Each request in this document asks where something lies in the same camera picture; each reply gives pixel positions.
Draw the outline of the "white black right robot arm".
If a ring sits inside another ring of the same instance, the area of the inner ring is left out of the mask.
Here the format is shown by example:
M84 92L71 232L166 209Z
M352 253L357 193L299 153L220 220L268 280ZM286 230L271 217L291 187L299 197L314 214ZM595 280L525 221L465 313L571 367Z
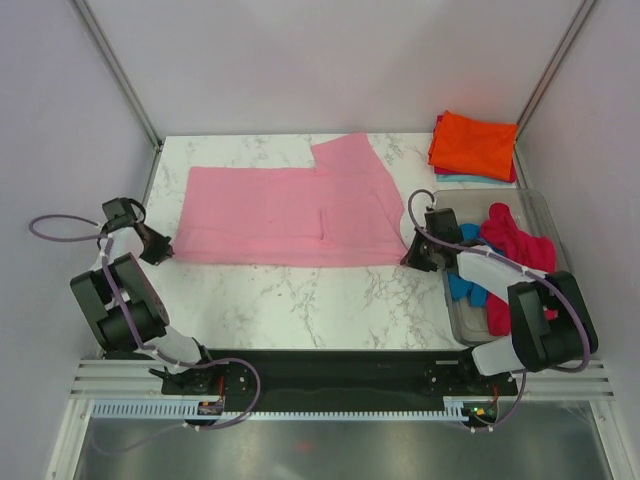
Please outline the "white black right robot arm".
M578 373L599 347L581 290L566 271L535 270L489 246L447 243L421 231L400 264L454 273L508 307L506 335L463 350L445 367L439 379L456 388L477 394L511 373Z

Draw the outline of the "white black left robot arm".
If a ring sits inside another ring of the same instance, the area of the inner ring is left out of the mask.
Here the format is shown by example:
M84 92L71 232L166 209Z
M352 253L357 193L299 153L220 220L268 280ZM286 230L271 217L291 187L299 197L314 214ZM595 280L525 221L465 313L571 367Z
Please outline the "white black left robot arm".
M219 369L194 338L170 325L169 314L140 263L154 260L160 236L143 227L103 230L98 259L70 281L71 291L100 347L108 354L139 354L162 364L149 373L162 392L206 395L217 392Z

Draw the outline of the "pink t shirt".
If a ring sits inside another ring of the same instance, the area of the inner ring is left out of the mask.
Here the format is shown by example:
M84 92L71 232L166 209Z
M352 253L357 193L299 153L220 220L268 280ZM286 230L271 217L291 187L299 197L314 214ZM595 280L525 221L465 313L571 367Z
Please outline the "pink t shirt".
M305 268L395 265L404 204L364 133L312 146L312 168L193 167L178 260Z

